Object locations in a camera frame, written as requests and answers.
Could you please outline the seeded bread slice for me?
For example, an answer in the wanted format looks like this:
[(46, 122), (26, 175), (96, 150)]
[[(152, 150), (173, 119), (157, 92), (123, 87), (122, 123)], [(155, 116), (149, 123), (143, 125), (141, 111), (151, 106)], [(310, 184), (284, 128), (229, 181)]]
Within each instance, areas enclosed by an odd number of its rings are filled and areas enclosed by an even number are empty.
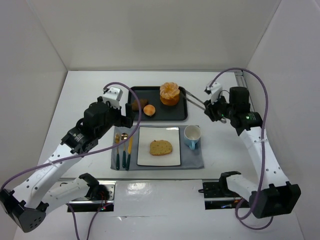
[(152, 156), (164, 156), (173, 151), (172, 144), (167, 140), (154, 140), (149, 145), (149, 153)]

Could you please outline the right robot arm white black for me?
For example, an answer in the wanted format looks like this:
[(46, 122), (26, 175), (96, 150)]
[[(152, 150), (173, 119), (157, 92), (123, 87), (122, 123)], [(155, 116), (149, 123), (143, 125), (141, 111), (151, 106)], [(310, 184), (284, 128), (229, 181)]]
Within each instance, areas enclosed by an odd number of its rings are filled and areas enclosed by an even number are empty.
[(228, 100), (222, 95), (220, 84), (205, 91), (210, 99), (204, 102), (204, 113), (213, 122), (230, 121), (259, 177), (259, 183), (255, 184), (238, 171), (223, 172), (218, 181), (220, 191), (228, 197), (241, 196), (258, 219), (290, 214), (301, 196), (301, 189), (298, 184), (291, 184), (281, 169), (267, 139), (262, 117), (251, 111), (248, 89), (231, 87)]

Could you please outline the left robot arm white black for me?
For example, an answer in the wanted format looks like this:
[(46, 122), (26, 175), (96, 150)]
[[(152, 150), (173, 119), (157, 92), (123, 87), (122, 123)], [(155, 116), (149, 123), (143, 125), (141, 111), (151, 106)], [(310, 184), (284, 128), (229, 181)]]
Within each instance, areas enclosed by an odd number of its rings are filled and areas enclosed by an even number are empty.
[(0, 189), (1, 206), (23, 232), (35, 230), (47, 214), (74, 199), (98, 200), (100, 193), (107, 192), (107, 188), (89, 173), (55, 189), (52, 186), (97, 146), (111, 127), (133, 126), (135, 114), (129, 103), (125, 105), (125, 111), (126, 114), (122, 115), (118, 104), (113, 105), (111, 100), (98, 97), (43, 165), (14, 189)]

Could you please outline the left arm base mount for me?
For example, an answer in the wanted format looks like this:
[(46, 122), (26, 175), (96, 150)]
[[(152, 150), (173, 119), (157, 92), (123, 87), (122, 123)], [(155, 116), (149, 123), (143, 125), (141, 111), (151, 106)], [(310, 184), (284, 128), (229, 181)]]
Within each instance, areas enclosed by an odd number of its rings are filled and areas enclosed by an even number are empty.
[(83, 196), (78, 197), (69, 202), (75, 213), (96, 212), (102, 207), (101, 212), (114, 211), (114, 198), (116, 190), (116, 181), (99, 180), (97, 193), (89, 198)]

